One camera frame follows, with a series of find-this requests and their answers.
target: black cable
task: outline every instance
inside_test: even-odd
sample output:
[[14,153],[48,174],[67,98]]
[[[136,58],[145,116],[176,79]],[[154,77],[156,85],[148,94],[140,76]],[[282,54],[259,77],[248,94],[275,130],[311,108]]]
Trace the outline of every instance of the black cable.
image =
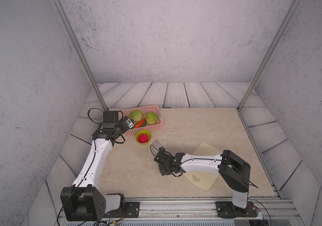
[[98,109],[98,110],[100,110],[100,111],[102,111],[102,110],[101,110],[101,109],[99,109],[99,108],[94,107],[94,108],[90,108],[90,109],[88,110],[88,112],[87,112],[88,118],[89,118],[92,122],[94,122],[95,124],[99,124],[99,123],[96,123],[95,121],[93,121],[93,120],[91,119],[91,117],[89,116],[89,112],[90,112],[92,109]]
[[[151,153],[152,153],[152,155],[153,155],[153,156],[155,156],[155,155],[153,154],[153,152],[152,152],[151,146],[152,146],[152,147],[154,147],[156,150],[157,150],[157,148],[156,148],[155,146],[153,146],[152,144],[150,145]],[[169,154],[170,156],[172,156],[172,154],[171,154],[170,152],[168,152],[168,151],[164,151],[164,150],[161,150],[161,151],[163,151],[163,152],[165,152],[165,153]]]
[[97,221],[97,222],[95,222],[94,224],[93,224],[93,226],[99,226],[100,225],[100,223],[103,223],[103,224],[107,224],[107,221]]
[[122,134],[121,134],[121,137],[123,138],[123,142],[117,142],[117,141],[115,141],[115,143],[116,144],[122,144],[122,143],[124,143],[126,140],[124,139],[124,137],[122,136]]
[[190,161],[190,160],[213,160],[213,161],[222,161],[222,162],[224,162],[224,160],[216,160],[216,159],[212,159],[212,158],[191,158],[189,160],[186,160],[186,161],[182,162],[180,165],[182,165],[185,162]]
[[251,182],[249,179],[247,179],[242,173],[240,173],[247,181],[249,181],[249,183],[251,183],[251,185],[253,185],[254,187],[258,188],[253,182]]
[[153,154],[153,152],[152,152],[152,148],[151,148],[151,146],[152,147],[154,147],[155,148],[155,146],[153,146],[152,144],[150,145],[150,151],[151,151],[151,154],[153,155],[153,156],[155,156],[154,154]]
[[[95,154],[93,155],[93,159],[92,159],[92,162],[91,162],[91,165],[92,165],[92,163],[93,163],[93,161],[95,160]],[[91,168],[91,165],[89,165],[89,167],[88,167],[88,170],[87,170],[87,172],[86,172],[86,174],[83,176],[83,178],[85,178],[86,177],[86,175],[87,175],[87,173],[88,173],[88,171],[89,171],[89,169]],[[67,201],[69,200],[69,198],[76,192],[76,188],[78,188],[80,185],[81,185],[81,183],[83,182],[83,180],[81,180],[81,182],[77,185],[77,187],[75,187],[74,188],[74,190],[73,190],[73,192],[69,195],[69,197],[66,199],[66,201],[64,202],[64,204],[62,205],[62,207],[60,208],[60,210],[59,210],[59,212],[58,212],[58,216],[57,216],[57,224],[58,224],[58,226],[60,226],[60,224],[59,224],[59,220],[58,220],[58,218],[59,218],[59,215],[60,215],[60,212],[62,211],[62,209],[63,209],[63,207],[64,207],[64,205],[67,203]]]
[[123,112],[122,112],[122,111],[118,111],[118,112],[121,112],[121,114],[122,114],[122,118],[123,118]]
[[179,177],[179,176],[181,176],[183,174],[183,172],[181,172],[178,176],[176,176],[175,174],[174,174],[174,172],[172,172],[172,175],[174,176],[174,177]]
[[110,219],[108,220],[108,224],[107,225],[110,225],[111,224],[111,215],[110,215],[110,213],[108,213],[108,215],[110,216]]
[[270,214],[269,214],[267,208],[265,208],[265,206],[261,202],[259,202],[258,200],[256,200],[256,199],[249,199],[249,200],[250,201],[257,201],[258,203],[260,203],[264,207],[264,209],[267,211],[267,213],[269,215],[269,219],[270,219],[270,225],[269,226],[272,226],[272,218],[270,217]]
[[79,225],[77,225],[77,226],[80,226],[80,225],[82,225],[82,224],[84,224],[84,223],[86,223],[87,221],[84,221],[83,223],[80,223]]
[[122,224],[123,219],[124,219],[124,217],[125,217],[125,216],[126,216],[126,214],[127,214],[127,211],[128,211],[128,208],[125,210],[125,212],[124,212],[124,214],[123,214],[122,219],[121,219],[121,220],[119,220],[119,221],[117,221],[117,226],[120,226],[120,225]]

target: carrot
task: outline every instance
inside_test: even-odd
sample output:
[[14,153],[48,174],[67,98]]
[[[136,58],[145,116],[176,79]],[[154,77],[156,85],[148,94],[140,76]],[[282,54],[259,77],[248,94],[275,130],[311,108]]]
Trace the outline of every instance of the carrot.
[[135,128],[141,127],[141,125],[146,121],[146,118],[142,119],[139,123],[135,125]]

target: cutting board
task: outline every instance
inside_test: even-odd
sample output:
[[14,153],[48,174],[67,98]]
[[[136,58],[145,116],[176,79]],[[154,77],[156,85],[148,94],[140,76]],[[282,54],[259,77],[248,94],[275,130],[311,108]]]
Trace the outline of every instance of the cutting board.
[[[222,154],[221,151],[206,143],[201,143],[196,150],[192,153],[193,156],[214,156]],[[213,183],[216,181],[218,174],[207,172],[187,172],[183,175],[194,185],[198,186],[205,191],[209,190]]]

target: cucumber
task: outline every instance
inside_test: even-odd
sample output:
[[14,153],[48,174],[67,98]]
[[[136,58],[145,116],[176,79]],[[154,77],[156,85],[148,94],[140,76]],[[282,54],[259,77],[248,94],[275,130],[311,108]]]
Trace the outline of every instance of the cucumber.
[[142,125],[140,127],[144,127],[146,126],[147,122],[145,121],[144,123],[142,123]]

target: metal mounting plate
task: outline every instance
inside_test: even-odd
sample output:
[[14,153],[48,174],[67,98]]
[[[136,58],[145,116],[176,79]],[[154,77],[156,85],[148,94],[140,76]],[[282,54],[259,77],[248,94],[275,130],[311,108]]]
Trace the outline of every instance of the metal mounting plate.
[[126,216],[125,218],[138,218],[140,212],[139,202],[126,202]]
[[215,202],[217,216],[225,219],[231,219],[236,217],[257,217],[258,213],[256,212],[253,202],[247,202],[246,209],[242,210],[236,208],[233,205],[233,202]]

